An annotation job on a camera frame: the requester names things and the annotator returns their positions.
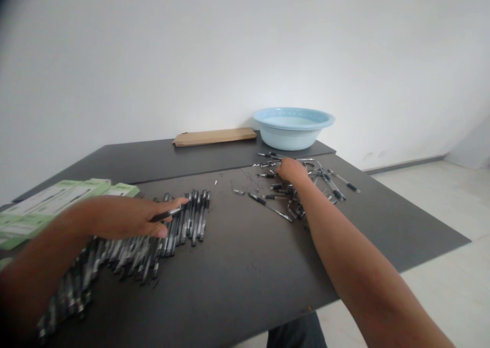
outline blue plastic basin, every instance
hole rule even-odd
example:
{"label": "blue plastic basin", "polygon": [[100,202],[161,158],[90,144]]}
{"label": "blue plastic basin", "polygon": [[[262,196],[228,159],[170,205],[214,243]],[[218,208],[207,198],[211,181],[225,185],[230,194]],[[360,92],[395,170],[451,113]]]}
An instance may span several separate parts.
{"label": "blue plastic basin", "polygon": [[320,131],[333,125],[335,117],[308,108],[266,108],[254,113],[262,140],[273,148],[296,151],[313,145]]}

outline pants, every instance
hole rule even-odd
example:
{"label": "pants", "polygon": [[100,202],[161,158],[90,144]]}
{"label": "pants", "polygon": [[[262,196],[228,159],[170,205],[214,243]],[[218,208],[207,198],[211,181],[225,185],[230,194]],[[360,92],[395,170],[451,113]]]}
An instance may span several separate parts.
{"label": "pants", "polygon": [[269,330],[267,348],[327,348],[316,312]]}

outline right hand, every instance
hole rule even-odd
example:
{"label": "right hand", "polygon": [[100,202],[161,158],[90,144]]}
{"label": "right hand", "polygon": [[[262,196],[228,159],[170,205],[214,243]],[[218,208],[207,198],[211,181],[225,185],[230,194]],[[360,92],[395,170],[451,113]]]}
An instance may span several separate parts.
{"label": "right hand", "polygon": [[124,196],[97,196],[83,200],[66,209],[58,218],[69,225],[80,219],[82,228],[72,227],[82,235],[95,235],[107,239],[123,239],[135,236],[167,236],[167,227],[161,222],[150,222],[157,214],[178,208],[187,203],[180,197],[171,202],[155,203],[151,200]]}
{"label": "right hand", "polygon": [[283,180],[291,182],[294,186],[302,181],[309,180],[308,170],[296,159],[285,157],[277,173]]}

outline table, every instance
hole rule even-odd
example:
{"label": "table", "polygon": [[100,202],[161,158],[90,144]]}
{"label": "table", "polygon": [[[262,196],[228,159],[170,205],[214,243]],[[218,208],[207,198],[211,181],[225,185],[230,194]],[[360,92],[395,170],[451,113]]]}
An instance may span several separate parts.
{"label": "table", "polygon": [[[240,168],[263,161],[257,153],[276,150],[262,141],[260,131],[253,140],[175,147],[173,139],[105,145],[67,169],[15,198],[20,202],[62,180],[111,179],[130,185],[217,170]],[[294,157],[335,153],[318,140]]]}
{"label": "table", "polygon": [[[337,181],[348,199],[337,206],[398,271],[470,242],[339,156],[317,159],[362,191]],[[244,167],[139,185],[147,198],[210,189],[204,242],[177,249],[150,286],[120,283],[103,270],[86,321],[64,323],[50,346],[230,346],[337,300],[303,224],[233,192],[269,192],[275,180],[256,176],[265,171]]]}

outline floor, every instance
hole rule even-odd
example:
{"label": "floor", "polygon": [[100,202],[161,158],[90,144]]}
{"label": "floor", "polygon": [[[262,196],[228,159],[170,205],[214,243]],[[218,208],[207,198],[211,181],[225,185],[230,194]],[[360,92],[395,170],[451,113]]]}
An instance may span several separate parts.
{"label": "floor", "polygon": [[[373,178],[473,241],[402,277],[457,347],[490,346],[490,169],[439,161]],[[329,348],[366,347],[342,301],[317,313]],[[236,347],[266,343],[267,332]]]}

